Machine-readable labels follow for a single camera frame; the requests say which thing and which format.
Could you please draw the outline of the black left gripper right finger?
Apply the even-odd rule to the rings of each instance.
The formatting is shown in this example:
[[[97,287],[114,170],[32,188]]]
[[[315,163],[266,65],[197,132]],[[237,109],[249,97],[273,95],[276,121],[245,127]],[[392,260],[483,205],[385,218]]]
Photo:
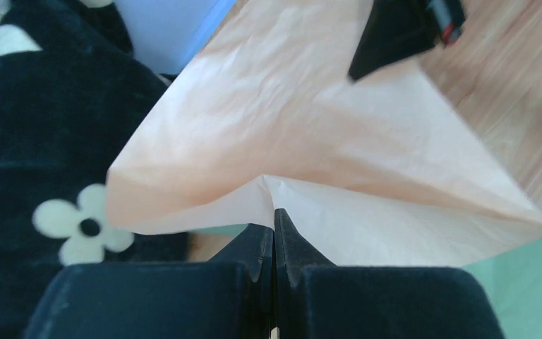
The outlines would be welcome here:
[[[448,267],[338,266],[275,211],[281,338],[502,338],[484,289]]]

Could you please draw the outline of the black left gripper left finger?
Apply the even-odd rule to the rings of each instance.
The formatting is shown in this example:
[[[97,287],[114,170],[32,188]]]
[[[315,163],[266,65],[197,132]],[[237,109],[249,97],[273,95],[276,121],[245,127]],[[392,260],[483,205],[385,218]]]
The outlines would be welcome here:
[[[248,225],[205,262],[69,266],[26,338],[267,338],[273,231]]]

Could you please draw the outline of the green and peach wrapping paper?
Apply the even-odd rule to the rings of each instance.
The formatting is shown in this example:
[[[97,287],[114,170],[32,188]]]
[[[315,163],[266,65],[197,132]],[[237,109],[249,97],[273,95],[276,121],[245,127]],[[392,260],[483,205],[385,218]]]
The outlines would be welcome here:
[[[370,1],[248,1],[113,161],[107,217],[271,227],[346,266],[463,267],[542,338],[542,1],[468,1],[450,50],[353,83]]]

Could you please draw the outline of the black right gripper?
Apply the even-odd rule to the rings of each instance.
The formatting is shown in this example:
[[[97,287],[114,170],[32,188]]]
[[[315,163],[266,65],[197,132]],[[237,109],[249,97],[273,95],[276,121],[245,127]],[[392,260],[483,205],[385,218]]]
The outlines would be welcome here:
[[[350,79],[359,81],[385,66],[433,49],[437,32],[432,18],[444,47],[462,36],[466,14],[461,0],[374,1],[348,70]]]

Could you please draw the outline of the black floral pillow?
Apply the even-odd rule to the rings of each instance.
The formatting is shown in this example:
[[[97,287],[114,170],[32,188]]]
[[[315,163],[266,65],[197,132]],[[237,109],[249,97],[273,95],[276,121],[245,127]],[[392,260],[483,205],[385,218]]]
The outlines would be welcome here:
[[[65,266],[186,260],[187,234],[104,211],[110,164],[168,85],[113,1],[0,1],[0,338],[22,337]]]

